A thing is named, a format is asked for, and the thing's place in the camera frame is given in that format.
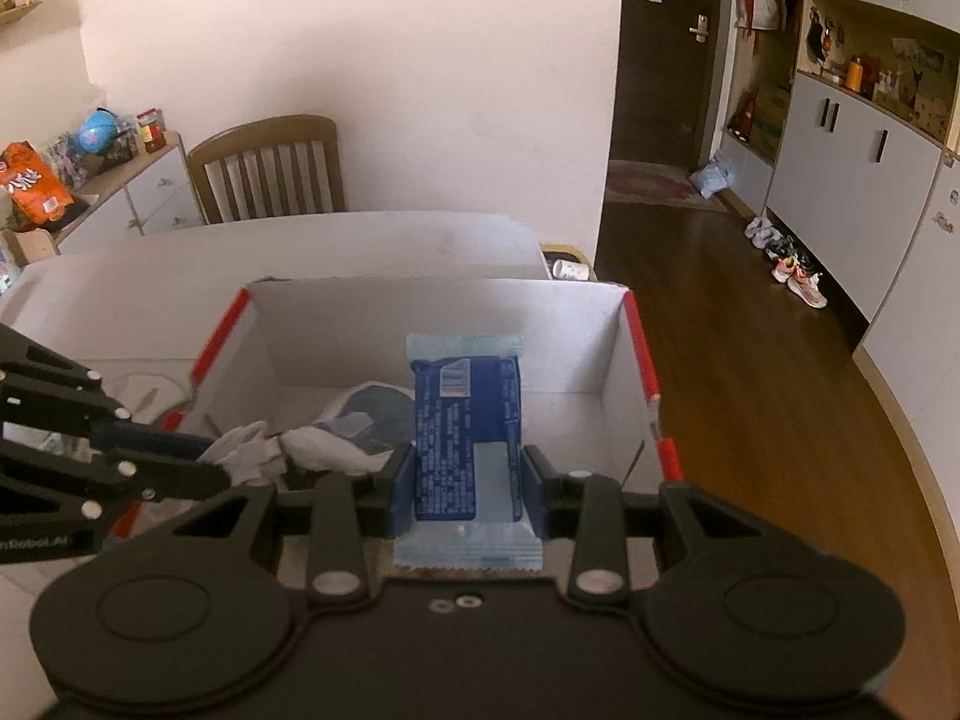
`sneaker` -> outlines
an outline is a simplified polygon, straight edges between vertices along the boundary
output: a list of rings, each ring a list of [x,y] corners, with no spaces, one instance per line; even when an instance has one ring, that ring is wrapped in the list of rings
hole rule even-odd
[[[803,302],[810,308],[825,308],[827,298],[820,293],[820,275],[808,274],[803,268],[797,266],[793,274],[787,280],[786,286],[794,295],[800,295]]]
[[[797,242],[792,235],[781,236],[778,240],[767,244],[767,256],[774,262],[793,257],[797,254]]]
[[[770,274],[774,279],[778,280],[779,283],[786,284],[787,279],[794,274],[796,269],[797,260],[793,257],[784,257],[779,263],[776,263],[776,267],[770,271]]]
[[[757,230],[752,238],[752,243],[754,244],[754,248],[764,250],[768,245],[771,245],[772,242],[779,241],[782,237],[784,237],[784,235],[781,234],[781,231],[771,225],[769,227],[761,227],[760,230]]]
[[[760,230],[764,227],[770,226],[769,218],[763,217],[754,217],[754,220],[747,225],[747,229],[743,231],[744,236],[747,238],[754,237]]]

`white drawer cabinet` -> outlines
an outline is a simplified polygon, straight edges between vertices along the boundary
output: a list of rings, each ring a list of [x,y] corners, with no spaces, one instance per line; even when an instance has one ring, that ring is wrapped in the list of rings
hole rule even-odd
[[[181,157],[179,148],[174,148],[134,177],[127,184],[127,193],[137,218],[145,221],[189,183],[184,158]]]
[[[176,132],[167,146],[98,175],[78,193],[91,203],[83,217],[55,237],[61,254],[77,254],[128,238],[204,224]]]
[[[127,196],[119,191],[96,208],[64,240],[58,241],[56,248],[60,254],[79,254],[141,235],[140,224],[127,202]]]
[[[180,187],[179,191],[144,221],[142,226],[144,235],[155,235],[184,230],[188,227],[199,227],[201,224],[203,219],[200,218],[197,201],[193,199],[193,191],[186,186]]]

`plastic bag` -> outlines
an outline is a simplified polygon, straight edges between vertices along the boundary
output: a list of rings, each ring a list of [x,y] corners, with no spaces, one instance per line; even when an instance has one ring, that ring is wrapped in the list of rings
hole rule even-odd
[[[690,176],[690,183],[707,200],[719,191],[728,189],[734,180],[736,180],[736,167],[733,167],[733,163],[719,153]]]
[[[30,143],[11,143],[0,154],[0,185],[37,225],[61,220],[74,202],[69,189]]]

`jar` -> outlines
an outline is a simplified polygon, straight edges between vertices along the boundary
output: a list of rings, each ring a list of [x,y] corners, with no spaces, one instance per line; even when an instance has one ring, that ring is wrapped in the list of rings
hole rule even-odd
[[[862,85],[863,65],[860,64],[859,58],[855,56],[850,60],[850,66],[847,68],[847,80],[844,82],[844,86],[851,92],[859,92]]]
[[[148,154],[152,154],[154,151],[160,151],[167,145],[167,139],[163,134],[163,127],[162,124],[160,124],[160,114],[157,113],[157,108],[151,108],[149,111],[137,114],[136,123],[140,128],[140,138],[143,140],[143,148],[146,149]]]

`cardboard box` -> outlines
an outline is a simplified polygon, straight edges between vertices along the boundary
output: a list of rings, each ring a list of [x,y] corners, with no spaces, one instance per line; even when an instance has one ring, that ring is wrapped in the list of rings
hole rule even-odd
[[[659,432],[659,385],[635,298],[560,281],[333,278],[248,285],[195,364],[181,432],[214,436],[258,419],[271,432],[311,422],[366,381],[413,386],[411,333],[520,335],[522,440],[560,470],[626,490],[679,479]]]

